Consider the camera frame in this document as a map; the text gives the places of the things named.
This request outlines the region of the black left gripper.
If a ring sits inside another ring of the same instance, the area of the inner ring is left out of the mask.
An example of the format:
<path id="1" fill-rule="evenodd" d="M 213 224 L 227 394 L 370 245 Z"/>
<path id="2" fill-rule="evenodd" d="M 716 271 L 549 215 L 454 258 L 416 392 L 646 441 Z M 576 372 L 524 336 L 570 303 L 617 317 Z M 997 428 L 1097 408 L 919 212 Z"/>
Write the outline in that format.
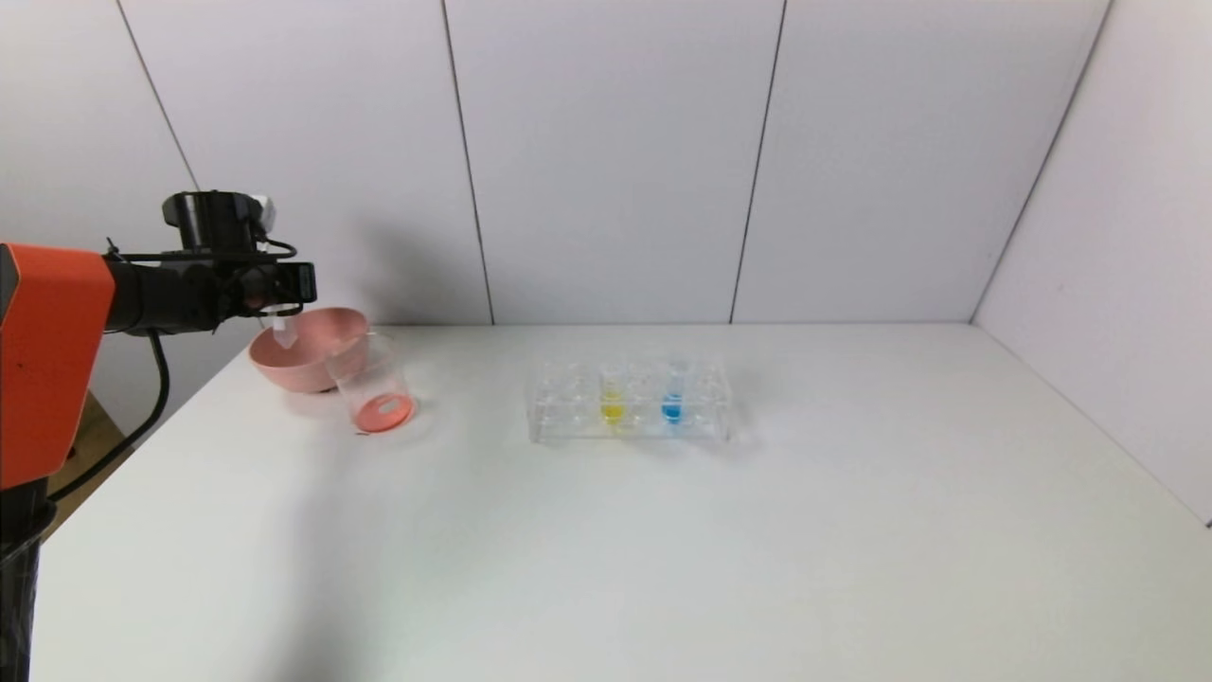
<path id="1" fill-rule="evenodd" d="M 278 303 L 313 303 L 316 299 L 314 264 L 308 262 L 276 263 Z"/>

